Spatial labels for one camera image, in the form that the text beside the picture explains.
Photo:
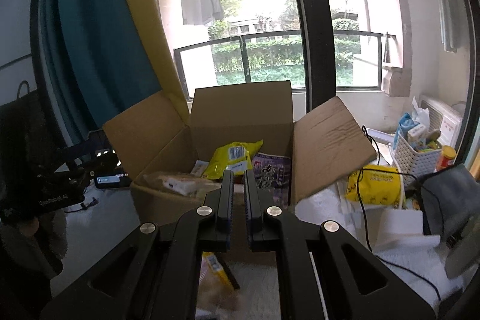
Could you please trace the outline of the black window frame post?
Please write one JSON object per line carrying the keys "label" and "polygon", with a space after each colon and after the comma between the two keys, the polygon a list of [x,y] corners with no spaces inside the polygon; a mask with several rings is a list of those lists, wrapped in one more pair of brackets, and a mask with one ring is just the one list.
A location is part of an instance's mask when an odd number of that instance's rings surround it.
{"label": "black window frame post", "polygon": [[296,0],[304,47],[306,111],[336,95],[335,43],[329,0]]}

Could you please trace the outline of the brown cardboard box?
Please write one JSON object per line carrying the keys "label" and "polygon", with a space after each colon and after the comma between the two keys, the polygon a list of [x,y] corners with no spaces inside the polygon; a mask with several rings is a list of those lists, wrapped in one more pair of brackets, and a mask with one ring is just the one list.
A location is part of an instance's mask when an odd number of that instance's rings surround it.
{"label": "brown cardboard box", "polygon": [[293,118],[290,82],[224,85],[196,90],[190,120],[158,92],[103,125],[132,179],[131,193],[141,222],[174,223],[200,206],[193,197],[151,188],[145,176],[162,171],[186,174],[198,160],[231,142],[263,143],[264,154],[290,157],[289,203],[296,205],[371,163],[373,146],[339,97],[300,120]]}

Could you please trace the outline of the black balcony railing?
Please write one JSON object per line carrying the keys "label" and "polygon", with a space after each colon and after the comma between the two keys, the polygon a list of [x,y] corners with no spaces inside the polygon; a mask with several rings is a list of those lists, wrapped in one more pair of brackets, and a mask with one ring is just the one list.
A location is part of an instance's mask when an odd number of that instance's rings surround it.
{"label": "black balcony railing", "polygon": [[[396,41],[389,33],[334,30],[336,89],[380,91]],[[304,43],[299,30],[257,32],[209,40],[174,49],[174,61],[188,99],[202,87],[289,80],[305,91]]]}

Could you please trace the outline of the yellow black snack packet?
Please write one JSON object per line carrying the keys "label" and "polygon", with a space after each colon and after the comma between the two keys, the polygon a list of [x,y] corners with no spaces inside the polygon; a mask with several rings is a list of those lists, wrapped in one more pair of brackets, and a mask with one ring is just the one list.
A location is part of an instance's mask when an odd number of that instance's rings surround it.
{"label": "yellow black snack packet", "polygon": [[202,253],[199,282],[204,286],[209,283],[214,287],[222,287],[230,292],[240,289],[228,265],[213,252]]}

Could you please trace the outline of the white air conditioner unit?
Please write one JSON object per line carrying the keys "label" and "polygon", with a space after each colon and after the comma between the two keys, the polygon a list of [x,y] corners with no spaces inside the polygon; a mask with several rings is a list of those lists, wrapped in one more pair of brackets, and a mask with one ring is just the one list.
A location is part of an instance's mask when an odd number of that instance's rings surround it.
{"label": "white air conditioner unit", "polygon": [[427,95],[421,95],[420,107],[429,110],[430,131],[441,132],[439,143],[457,149],[463,122],[461,114],[447,103]]}

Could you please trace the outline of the teal curtain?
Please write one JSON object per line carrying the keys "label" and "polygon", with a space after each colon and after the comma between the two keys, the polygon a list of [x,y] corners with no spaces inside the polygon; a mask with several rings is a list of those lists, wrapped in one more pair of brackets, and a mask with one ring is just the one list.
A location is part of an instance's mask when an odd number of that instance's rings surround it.
{"label": "teal curtain", "polygon": [[162,86],[126,0],[39,0],[46,90],[68,145]]}

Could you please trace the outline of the yellow snack bag in box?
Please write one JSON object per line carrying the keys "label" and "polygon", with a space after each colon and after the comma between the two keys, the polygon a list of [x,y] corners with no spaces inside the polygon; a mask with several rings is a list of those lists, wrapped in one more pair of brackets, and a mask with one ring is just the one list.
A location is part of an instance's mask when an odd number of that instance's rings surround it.
{"label": "yellow snack bag in box", "polygon": [[234,176],[243,175],[252,169],[252,159],[263,146],[264,141],[253,143],[232,142],[216,149],[202,177],[210,180],[222,179],[224,171],[228,170]]}

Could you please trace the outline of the yellow curtain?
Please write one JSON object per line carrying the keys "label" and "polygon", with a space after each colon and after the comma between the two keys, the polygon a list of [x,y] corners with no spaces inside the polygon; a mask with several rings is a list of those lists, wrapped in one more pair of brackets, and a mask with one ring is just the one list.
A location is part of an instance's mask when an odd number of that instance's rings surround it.
{"label": "yellow curtain", "polygon": [[155,0],[126,0],[134,25],[164,95],[185,124],[190,112],[176,72]]}

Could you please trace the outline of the purple snack bag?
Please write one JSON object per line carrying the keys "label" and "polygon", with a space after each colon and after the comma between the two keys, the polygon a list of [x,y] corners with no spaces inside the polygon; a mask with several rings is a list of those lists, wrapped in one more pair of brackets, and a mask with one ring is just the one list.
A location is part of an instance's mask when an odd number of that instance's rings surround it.
{"label": "purple snack bag", "polygon": [[286,209],[290,200],[291,159],[257,153],[252,160],[256,187],[267,190],[274,204]]}

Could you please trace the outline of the white lattice plastic basket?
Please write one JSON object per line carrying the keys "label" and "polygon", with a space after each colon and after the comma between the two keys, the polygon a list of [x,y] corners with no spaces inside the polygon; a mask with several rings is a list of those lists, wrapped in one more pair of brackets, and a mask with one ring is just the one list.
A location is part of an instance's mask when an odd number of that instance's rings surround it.
{"label": "white lattice plastic basket", "polygon": [[400,172],[403,173],[404,187],[408,188],[415,179],[432,174],[435,171],[440,154],[441,149],[416,152],[402,135],[398,135],[395,149],[393,150],[393,158]]}

